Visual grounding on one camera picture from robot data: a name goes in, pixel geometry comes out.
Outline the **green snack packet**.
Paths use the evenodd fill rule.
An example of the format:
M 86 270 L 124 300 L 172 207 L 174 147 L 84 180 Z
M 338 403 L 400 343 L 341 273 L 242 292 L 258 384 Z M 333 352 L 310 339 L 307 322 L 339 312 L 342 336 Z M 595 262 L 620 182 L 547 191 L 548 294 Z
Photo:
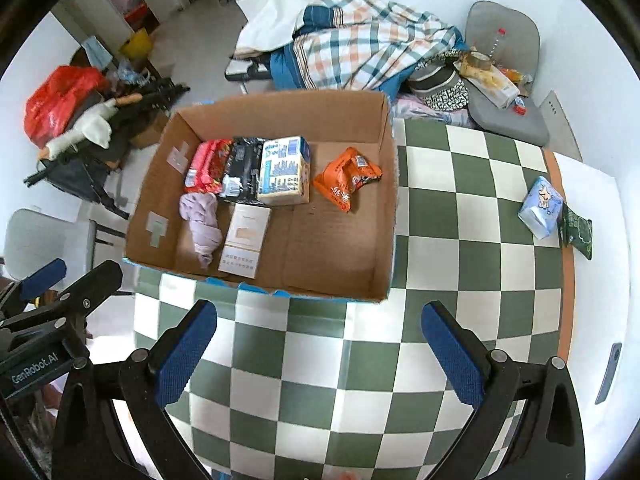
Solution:
M 587 260 L 592 259 L 592 221 L 563 205 L 560 220 L 560 240 L 564 246 L 573 246 Z

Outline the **orange snack packet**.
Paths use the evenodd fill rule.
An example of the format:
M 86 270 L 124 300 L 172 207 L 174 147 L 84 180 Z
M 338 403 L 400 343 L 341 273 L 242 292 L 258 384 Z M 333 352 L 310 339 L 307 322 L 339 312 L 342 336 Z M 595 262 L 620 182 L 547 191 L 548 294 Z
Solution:
M 383 177 L 383 171 L 350 146 L 314 178 L 314 188 L 343 212 L 352 209 L 352 196 L 370 182 Z

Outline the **yellow white snack bag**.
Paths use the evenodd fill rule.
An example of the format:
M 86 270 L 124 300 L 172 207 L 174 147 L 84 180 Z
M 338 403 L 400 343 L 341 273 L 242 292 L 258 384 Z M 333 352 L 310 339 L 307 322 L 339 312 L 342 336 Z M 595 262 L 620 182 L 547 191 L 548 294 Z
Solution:
M 518 87 L 498 70 L 492 59 L 482 52 L 464 52 L 454 67 L 477 90 L 498 108 L 509 107 L 518 97 Z

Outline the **black white patterned hat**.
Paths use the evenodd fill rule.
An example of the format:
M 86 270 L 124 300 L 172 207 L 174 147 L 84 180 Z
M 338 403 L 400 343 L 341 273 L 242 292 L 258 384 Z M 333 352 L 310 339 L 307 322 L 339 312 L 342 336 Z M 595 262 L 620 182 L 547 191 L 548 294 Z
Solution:
M 469 105 L 469 90 L 449 62 L 419 64 L 409 76 L 408 86 L 424 105 L 438 112 L 456 112 Z

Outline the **white goose plush toy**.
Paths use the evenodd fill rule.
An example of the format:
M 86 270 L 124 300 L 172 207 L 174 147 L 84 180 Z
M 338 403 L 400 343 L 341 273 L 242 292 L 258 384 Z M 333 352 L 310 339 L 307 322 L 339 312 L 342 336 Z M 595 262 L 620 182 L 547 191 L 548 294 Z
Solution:
M 85 140 L 106 150 L 112 135 L 112 127 L 108 121 L 118 113 L 119 107 L 141 100 L 140 93 L 133 93 L 94 104 L 79 116 L 72 128 L 50 140 L 38 152 L 37 159 L 55 160 L 69 148 Z

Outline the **cardboard box blue print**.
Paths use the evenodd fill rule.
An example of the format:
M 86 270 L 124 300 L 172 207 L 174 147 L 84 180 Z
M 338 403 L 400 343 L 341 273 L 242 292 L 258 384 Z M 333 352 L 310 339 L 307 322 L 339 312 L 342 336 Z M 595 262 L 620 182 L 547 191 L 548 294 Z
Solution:
M 217 207 L 225 245 L 204 264 L 180 216 L 186 174 L 208 141 L 238 140 L 245 169 L 229 174 Z M 296 90 L 232 96 L 171 115 L 143 179 L 126 258 L 264 292 L 386 299 L 394 266 L 396 145 L 377 91 Z

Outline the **purple fluffy towel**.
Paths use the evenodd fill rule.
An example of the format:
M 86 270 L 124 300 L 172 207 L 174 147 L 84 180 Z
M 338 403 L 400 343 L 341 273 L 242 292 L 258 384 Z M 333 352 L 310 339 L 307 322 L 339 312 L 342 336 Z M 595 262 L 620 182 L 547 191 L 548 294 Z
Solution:
M 222 242 L 217 220 L 218 200 L 212 193 L 186 193 L 179 200 L 179 214 L 191 231 L 194 252 L 203 270 L 213 261 Z

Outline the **blue white carton pack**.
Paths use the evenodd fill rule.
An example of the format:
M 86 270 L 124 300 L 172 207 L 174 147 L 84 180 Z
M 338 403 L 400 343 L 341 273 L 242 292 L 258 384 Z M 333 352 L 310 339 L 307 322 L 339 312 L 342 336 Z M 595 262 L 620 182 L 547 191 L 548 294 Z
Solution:
M 257 198 L 267 206 L 309 202 L 310 146 L 302 136 L 268 140 L 262 149 Z

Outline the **light blue tissue pack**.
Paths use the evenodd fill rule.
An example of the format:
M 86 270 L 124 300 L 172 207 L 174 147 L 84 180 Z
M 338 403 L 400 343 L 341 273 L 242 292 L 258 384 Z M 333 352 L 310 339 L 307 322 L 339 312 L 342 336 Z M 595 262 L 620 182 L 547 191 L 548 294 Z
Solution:
M 537 240 L 550 236 L 558 226 L 564 198 L 545 178 L 538 177 L 518 211 L 518 218 Z

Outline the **white box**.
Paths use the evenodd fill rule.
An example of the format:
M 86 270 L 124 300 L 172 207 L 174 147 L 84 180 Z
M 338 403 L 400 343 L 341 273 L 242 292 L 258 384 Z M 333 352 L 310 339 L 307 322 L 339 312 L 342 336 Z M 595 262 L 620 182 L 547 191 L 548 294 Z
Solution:
M 271 210 L 236 204 L 229 224 L 218 270 L 250 280 L 256 276 Z

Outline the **plaid blanket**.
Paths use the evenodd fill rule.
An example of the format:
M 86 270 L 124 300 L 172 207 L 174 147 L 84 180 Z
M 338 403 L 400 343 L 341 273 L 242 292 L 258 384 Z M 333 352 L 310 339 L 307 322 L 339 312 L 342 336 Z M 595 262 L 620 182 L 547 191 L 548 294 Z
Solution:
M 270 54 L 279 90 L 376 90 L 390 99 L 414 70 L 463 48 L 430 12 L 384 0 L 309 0 L 292 40 Z

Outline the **red snack packet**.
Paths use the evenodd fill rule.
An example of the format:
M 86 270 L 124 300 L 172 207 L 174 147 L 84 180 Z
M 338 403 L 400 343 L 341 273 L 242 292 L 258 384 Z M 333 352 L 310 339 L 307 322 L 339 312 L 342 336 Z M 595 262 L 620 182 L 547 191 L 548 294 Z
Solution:
M 209 140 L 201 143 L 186 172 L 184 192 L 219 194 L 222 190 L 222 178 L 232 144 L 231 139 Z

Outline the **pink floral cushion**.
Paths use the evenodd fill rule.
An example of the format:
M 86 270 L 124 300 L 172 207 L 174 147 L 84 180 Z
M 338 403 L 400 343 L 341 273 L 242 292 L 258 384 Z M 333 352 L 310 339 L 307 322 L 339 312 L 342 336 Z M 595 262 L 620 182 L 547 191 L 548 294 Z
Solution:
M 393 114 L 402 119 L 422 119 L 442 122 L 445 125 L 476 129 L 477 123 L 469 115 L 466 108 L 446 112 L 446 110 L 434 110 L 426 106 L 420 100 L 404 94 L 393 102 Z

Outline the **black tripod pile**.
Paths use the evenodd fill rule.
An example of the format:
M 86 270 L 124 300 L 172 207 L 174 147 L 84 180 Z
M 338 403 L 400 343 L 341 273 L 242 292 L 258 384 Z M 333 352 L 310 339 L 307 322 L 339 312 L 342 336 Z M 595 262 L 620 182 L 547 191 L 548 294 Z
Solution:
M 134 92 L 142 95 L 140 102 L 119 107 L 118 113 L 108 121 L 112 135 L 106 150 L 87 140 L 82 141 L 55 160 L 38 160 L 39 169 L 23 180 L 24 185 L 31 188 L 46 181 L 64 193 L 88 203 L 99 204 L 117 217 L 127 220 L 129 214 L 122 209 L 126 202 L 107 193 L 106 180 L 112 172 L 122 168 L 129 151 L 136 146 L 134 139 L 145 136 L 157 122 L 166 122 L 171 107 L 189 91 L 189 86 L 176 84 L 170 78 L 149 82 Z M 85 110 L 98 103 L 86 106 L 72 121 L 70 128 Z

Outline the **blue phone on table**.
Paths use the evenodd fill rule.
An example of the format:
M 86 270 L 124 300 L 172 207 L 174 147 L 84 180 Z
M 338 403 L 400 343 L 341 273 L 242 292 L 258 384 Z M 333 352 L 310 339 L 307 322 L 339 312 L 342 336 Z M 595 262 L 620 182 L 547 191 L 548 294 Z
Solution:
M 603 403 L 608 398 L 608 393 L 611 390 L 612 383 L 617 370 L 617 364 L 620 362 L 620 352 L 622 352 L 623 344 L 616 342 L 612 344 L 610 354 L 608 355 L 608 362 L 606 362 L 605 372 L 602 378 L 600 389 L 598 391 L 594 404 L 598 405 Z

